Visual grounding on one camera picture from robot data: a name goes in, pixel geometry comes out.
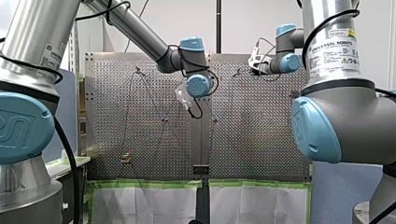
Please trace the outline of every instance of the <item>green tape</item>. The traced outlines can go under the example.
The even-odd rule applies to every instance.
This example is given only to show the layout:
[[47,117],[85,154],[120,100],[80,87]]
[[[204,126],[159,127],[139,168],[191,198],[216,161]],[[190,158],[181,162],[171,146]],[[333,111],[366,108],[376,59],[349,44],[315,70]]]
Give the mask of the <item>green tape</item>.
[[311,224],[311,203],[312,203],[312,183],[307,182],[304,183],[306,188],[308,189],[306,193],[306,224]]
[[95,192],[95,187],[93,185],[88,184],[88,223],[92,224],[92,213],[93,213],[93,194]]
[[202,181],[156,181],[156,180],[97,180],[90,181],[89,185],[95,189],[197,189],[202,186]]
[[[88,207],[89,223],[92,224],[93,194],[96,189],[198,189],[202,186],[201,180],[194,181],[156,181],[156,180],[135,180],[135,179],[117,179],[117,180],[96,180],[88,182]],[[265,187],[281,189],[307,189],[306,202],[306,224],[311,223],[311,192],[312,184],[278,182],[251,179],[209,179],[209,187],[217,188],[235,188],[235,187]]]
[[266,180],[250,180],[250,179],[209,179],[209,187],[212,188],[229,188],[229,187],[264,187],[264,188],[280,188],[280,189],[307,189],[305,183],[278,182]]

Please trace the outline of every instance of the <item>wire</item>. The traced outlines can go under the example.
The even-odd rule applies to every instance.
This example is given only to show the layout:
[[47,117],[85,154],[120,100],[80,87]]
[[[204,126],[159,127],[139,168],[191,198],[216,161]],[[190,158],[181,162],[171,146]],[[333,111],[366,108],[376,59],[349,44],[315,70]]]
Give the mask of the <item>wire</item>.
[[326,20],[324,20],[319,26],[317,26],[311,32],[311,34],[305,40],[305,44],[304,44],[304,48],[303,48],[303,65],[304,65],[305,69],[306,69],[305,55],[308,52],[308,48],[309,48],[312,40],[314,40],[315,36],[327,25],[327,23],[329,23],[330,21],[332,21],[334,19],[337,19],[337,18],[339,18],[341,16],[347,15],[347,14],[352,14],[352,17],[356,18],[357,16],[359,16],[361,14],[361,12],[359,10],[357,10],[357,9],[349,9],[349,10],[345,10],[343,12],[337,13],[335,15],[330,16]]
[[268,50],[268,51],[264,54],[264,57],[262,57],[262,60],[260,61],[260,64],[259,64],[259,75],[260,75],[260,76],[268,75],[268,74],[265,74],[265,73],[262,72],[261,67],[262,67],[262,64],[265,63],[265,62],[264,62],[265,58],[268,57],[268,55],[271,53],[271,51],[273,51],[275,48],[276,48],[276,46],[271,47],[270,50]]
[[46,71],[46,72],[52,73],[52,74],[54,74],[54,75],[56,75],[58,77],[58,79],[55,80],[55,84],[58,84],[62,80],[64,80],[64,76],[62,76],[62,74],[60,72],[55,71],[53,69],[50,69],[50,68],[47,68],[47,67],[43,67],[43,66],[34,65],[34,64],[31,64],[31,63],[26,63],[26,62],[15,60],[15,59],[10,59],[10,58],[6,57],[1,52],[0,52],[0,58],[4,59],[6,61],[9,61],[11,63],[15,63],[18,66],[30,67],[30,68],[34,68],[34,69],[37,69],[37,70],[42,70],[42,71]]
[[263,40],[263,41],[267,42],[269,45],[271,45],[272,47],[275,47],[275,45],[273,43],[271,43],[271,41],[269,41],[268,39],[266,39],[264,37],[260,37],[257,42],[259,42],[260,40]]
[[93,14],[93,15],[90,15],[90,16],[78,17],[78,18],[76,18],[76,21],[84,21],[84,20],[89,20],[89,19],[92,19],[92,18],[100,17],[102,15],[107,14],[107,12],[110,12],[110,11],[112,11],[112,10],[116,9],[117,7],[119,7],[121,5],[124,5],[124,4],[127,4],[128,8],[131,7],[131,3],[130,2],[126,2],[126,1],[125,2],[121,2],[118,5],[116,5],[114,7],[111,7],[109,9],[105,10],[105,11],[101,11],[99,13],[96,13],[96,14]]
[[[143,13],[145,12],[146,6],[148,5],[148,3],[149,3],[149,0],[147,0],[146,3],[145,3],[145,5],[143,6],[142,11],[141,11],[140,14],[139,14],[139,18],[142,18]],[[126,51],[128,51],[128,48],[129,48],[129,45],[130,45],[130,44],[131,44],[131,39],[128,38],[128,45],[126,46],[126,49],[125,49],[124,53],[126,53]]]
[[62,129],[61,124],[59,121],[54,117],[55,119],[55,130],[59,135],[59,138],[61,139],[62,144],[64,145],[64,150],[66,151],[67,158],[70,161],[70,169],[72,171],[72,176],[73,176],[73,193],[74,193],[74,224],[79,223],[79,208],[81,207],[81,200],[79,199],[79,180],[78,180],[78,168],[76,164],[76,159],[73,154],[73,149],[70,147],[69,141],[67,140],[66,134],[64,133],[64,130]]
[[199,111],[201,112],[201,115],[199,117],[196,117],[194,114],[192,114],[191,109],[189,108],[187,111],[189,111],[191,117],[193,119],[201,119],[204,116],[204,112],[202,112],[201,106],[198,104],[197,99],[194,98],[194,102],[197,104]]
[[391,204],[387,209],[385,209],[382,213],[376,216],[369,224],[377,224],[379,223],[384,217],[392,213],[396,209],[396,202]]
[[210,71],[210,70],[207,70],[210,74],[212,74],[212,76],[215,78],[215,80],[216,80],[216,87],[215,87],[215,89],[212,91],[212,92],[210,92],[210,93],[208,93],[207,94],[207,96],[210,96],[210,95],[212,95],[213,93],[215,93],[217,90],[218,90],[218,87],[219,87],[219,78],[218,78],[218,76],[216,76],[216,74],[214,73],[214,72],[212,72],[212,71]]
[[297,4],[300,8],[303,8],[303,4],[301,3],[301,0],[297,0]]
[[375,91],[376,91],[376,92],[380,92],[380,93],[384,93],[384,94],[386,94],[387,96],[396,98],[396,93],[395,93],[395,92],[392,92],[392,91],[385,91],[385,90],[382,90],[382,89],[379,89],[379,88],[375,88]]

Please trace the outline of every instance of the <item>metal pole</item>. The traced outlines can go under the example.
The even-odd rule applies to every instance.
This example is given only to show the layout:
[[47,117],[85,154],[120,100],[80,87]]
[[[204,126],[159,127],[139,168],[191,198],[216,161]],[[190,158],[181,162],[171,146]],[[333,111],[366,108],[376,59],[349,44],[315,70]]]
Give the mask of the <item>metal pole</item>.
[[217,0],[216,53],[221,53],[221,0]]

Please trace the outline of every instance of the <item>ur logo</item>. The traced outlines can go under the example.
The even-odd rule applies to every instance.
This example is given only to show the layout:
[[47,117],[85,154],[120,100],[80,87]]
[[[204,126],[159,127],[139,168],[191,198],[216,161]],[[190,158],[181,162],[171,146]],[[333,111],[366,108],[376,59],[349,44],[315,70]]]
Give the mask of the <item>ur logo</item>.
[[1,147],[27,148],[34,125],[33,116],[0,110],[0,150]]

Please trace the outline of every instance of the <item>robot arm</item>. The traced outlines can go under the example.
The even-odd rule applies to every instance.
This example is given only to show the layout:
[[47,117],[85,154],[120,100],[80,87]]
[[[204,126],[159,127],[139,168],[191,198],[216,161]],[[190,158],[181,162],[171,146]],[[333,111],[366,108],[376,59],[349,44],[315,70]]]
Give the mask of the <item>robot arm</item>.
[[[107,9],[108,2],[84,0],[97,11]],[[62,184],[51,181],[41,154],[59,126],[53,117],[60,100],[54,84],[80,3],[21,0],[0,52],[2,223],[62,223]],[[119,3],[114,0],[111,6]],[[160,71],[184,70],[190,96],[203,97],[210,92],[212,84],[200,37],[183,39],[177,50],[170,49],[125,5],[111,11],[110,20],[158,64]],[[74,158],[66,145],[69,158]],[[78,175],[73,177],[78,223]]]
[[276,56],[260,55],[260,39],[257,41],[248,64],[256,76],[288,74],[300,68],[300,59],[294,53],[304,46],[304,31],[294,24],[284,24],[276,29]]
[[[249,64],[255,73],[291,73],[300,66],[294,49],[304,47],[308,84],[292,105],[298,148],[313,161],[390,164],[396,161],[396,104],[377,97],[375,84],[361,75],[352,10],[356,4],[304,0],[304,30],[279,26],[276,56],[260,62],[253,53]],[[327,18],[346,11],[317,30]]]
[[[96,12],[105,11],[109,0],[84,0],[83,3]],[[110,7],[122,3],[113,0]],[[111,23],[131,39],[153,61],[163,73],[185,70],[187,92],[193,98],[206,96],[212,88],[207,72],[205,49],[200,37],[186,38],[180,41],[178,49],[171,49],[126,5],[116,7],[109,13]]]

